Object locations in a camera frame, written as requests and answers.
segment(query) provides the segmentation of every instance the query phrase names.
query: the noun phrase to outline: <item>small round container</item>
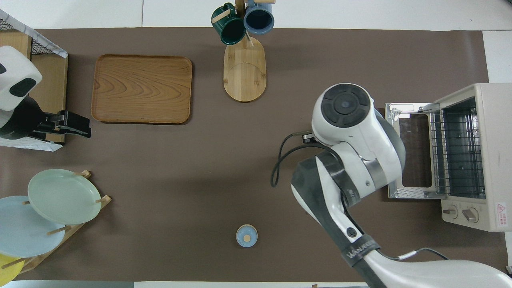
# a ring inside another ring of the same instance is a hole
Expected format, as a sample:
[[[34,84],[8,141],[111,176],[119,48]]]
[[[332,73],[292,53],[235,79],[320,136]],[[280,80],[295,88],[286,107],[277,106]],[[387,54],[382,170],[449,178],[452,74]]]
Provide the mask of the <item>small round container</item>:
[[[244,248],[249,248],[256,244],[258,240],[258,232],[254,226],[245,224],[237,230],[237,242]]]

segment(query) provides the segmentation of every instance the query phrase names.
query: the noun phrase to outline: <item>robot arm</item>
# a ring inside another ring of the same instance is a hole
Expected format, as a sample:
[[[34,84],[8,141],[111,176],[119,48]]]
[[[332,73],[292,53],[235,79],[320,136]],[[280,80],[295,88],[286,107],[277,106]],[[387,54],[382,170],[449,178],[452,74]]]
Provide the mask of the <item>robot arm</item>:
[[[41,80],[41,73],[23,54],[0,47],[0,138],[44,140],[46,133],[90,138],[89,119],[66,110],[43,112],[28,96]]]
[[[476,262],[389,259],[350,217],[347,208],[398,178],[405,160],[403,143],[366,90],[347,83],[328,88],[316,102],[312,126],[331,150],[298,164],[292,192],[370,287],[512,287],[506,274]]]

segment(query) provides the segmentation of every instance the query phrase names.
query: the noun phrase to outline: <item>black cable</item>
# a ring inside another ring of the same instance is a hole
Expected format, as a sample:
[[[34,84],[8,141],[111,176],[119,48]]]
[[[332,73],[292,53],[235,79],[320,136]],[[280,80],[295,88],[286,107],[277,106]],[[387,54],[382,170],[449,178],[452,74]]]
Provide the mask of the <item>black cable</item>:
[[[281,158],[281,153],[283,152],[283,147],[284,147],[284,145],[285,145],[286,141],[287,141],[288,139],[292,138],[293,136],[294,136],[294,134],[290,134],[290,135],[286,136],[286,137],[285,137],[285,139],[283,140],[283,142],[281,143],[281,146],[279,147],[278,161],[279,161],[279,159]],[[278,183],[278,181],[279,181],[279,170],[280,170],[280,169],[279,169],[279,167],[278,167],[278,169],[277,169],[277,171],[276,171],[276,175],[275,175],[275,184],[276,184],[276,185],[277,185],[277,183]]]
[[[388,258],[388,259],[391,259],[391,260],[396,260],[396,261],[402,261],[402,260],[405,260],[405,259],[408,259],[409,257],[407,258],[400,258],[400,257],[391,257],[391,256],[388,256],[386,254],[384,254],[380,249],[377,249],[377,251],[379,252],[379,254],[381,254],[382,256]],[[437,256],[441,257],[443,260],[449,260],[448,257],[444,256],[443,254],[441,254],[440,252],[432,249],[432,248],[420,248],[420,249],[417,249],[417,250],[414,250],[415,252],[421,252],[421,251],[428,251],[428,252],[431,252],[431,253],[434,253],[436,254]]]
[[[272,175],[270,176],[270,185],[272,187],[276,187],[278,185],[278,181],[279,179],[276,178],[275,181],[274,181],[274,175],[276,174],[276,172],[279,170],[279,167],[281,165],[281,162],[283,162],[283,160],[288,157],[288,155],[290,155],[291,153],[297,151],[297,150],[300,150],[300,149],[303,149],[303,148],[309,148],[309,147],[316,147],[316,148],[321,148],[321,149],[324,149],[328,152],[330,152],[334,157],[336,157],[336,159],[339,161],[339,162],[342,162],[342,159],[339,157],[339,155],[334,151],[332,150],[331,148],[325,146],[325,145],[322,145],[322,144],[319,144],[319,143],[312,143],[312,144],[304,144],[304,145],[300,145],[300,146],[297,146],[295,148],[292,148],[290,149],[290,151],[286,152],[285,155],[283,155],[282,157],[279,157],[277,163],[274,165],[274,169],[272,169]]]
[[[272,175],[270,177],[270,185],[273,188],[275,188],[278,185],[278,182],[279,182],[279,171],[280,171],[281,162],[288,155],[290,155],[291,153],[293,153],[293,152],[295,152],[295,151],[297,151],[299,149],[302,149],[302,148],[317,147],[317,148],[321,148],[321,149],[324,149],[326,151],[329,151],[338,160],[338,162],[343,166],[342,159],[340,158],[340,156],[334,150],[332,150],[331,148],[329,148],[329,147],[327,147],[325,145],[319,144],[319,143],[311,143],[311,144],[306,144],[306,145],[301,145],[301,146],[295,147],[295,148],[291,149],[290,151],[288,151],[284,156],[281,157],[281,153],[283,151],[283,147],[284,147],[284,145],[285,145],[285,143],[286,143],[286,141],[288,139],[290,139],[291,137],[294,137],[294,136],[308,134],[308,133],[311,133],[311,132],[312,131],[304,131],[304,132],[292,133],[292,134],[290,134],[290,135],[288,135],[288,136],[286,136],[284,138],[283,142],[281,143],[281,146],[279,147],[278,161],[274,165],[274,169],[272,170]],[[341,192],[341,196],[342,196],[343,209],[345,210],[345,214],[347,215],[347,218],[349,218],[349,220],[361,232],[361,234],[364,234],[364,231],[362,230],[362,228],[357,224],[357,222],[354,220],[354,218],[352,218],[352,215],[350,215],[350,212],[348,211],[348,208],[347,208],[347,203],[348,203],[347,196],[343,192]]]

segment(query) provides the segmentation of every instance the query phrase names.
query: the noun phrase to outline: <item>mug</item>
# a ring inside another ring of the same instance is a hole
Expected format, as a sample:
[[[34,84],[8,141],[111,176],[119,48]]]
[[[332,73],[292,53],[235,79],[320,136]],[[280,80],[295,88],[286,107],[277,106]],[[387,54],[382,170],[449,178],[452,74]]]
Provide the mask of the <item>mug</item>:
[[[220,35],[222,43],[226,45],[233,45],[238,43],[245,36],[244,21],[237,16],[237,11],[233,4],[226,3],[224,6],[217,8],[211,15],[211,18],[214,18],[227,10],[230,11],[229,15],[215,23],[212,23],[212,25]]]
[[[248,0],[247,2],[248,6],[244,17],[245,29],[256,35],[270,32],[274,27],[272,4],[254,3],[254,0]]]

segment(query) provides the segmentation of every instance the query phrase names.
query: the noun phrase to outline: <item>green mug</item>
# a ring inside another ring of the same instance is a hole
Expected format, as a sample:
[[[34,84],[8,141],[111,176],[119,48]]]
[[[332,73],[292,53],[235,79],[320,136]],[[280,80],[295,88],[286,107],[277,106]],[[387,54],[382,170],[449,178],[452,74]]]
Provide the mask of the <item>green mug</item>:
[[[233,4],[226,3],[224,6],[217,8],[211,15],[211,18],[214,18],[228,10],[230,13],[227,16],[215,23],[212,23],[212,25],[220,35],[222,43],[226,45],[234,45],[244,38],[245,26],[244,20],[237,16],[237,11]]]

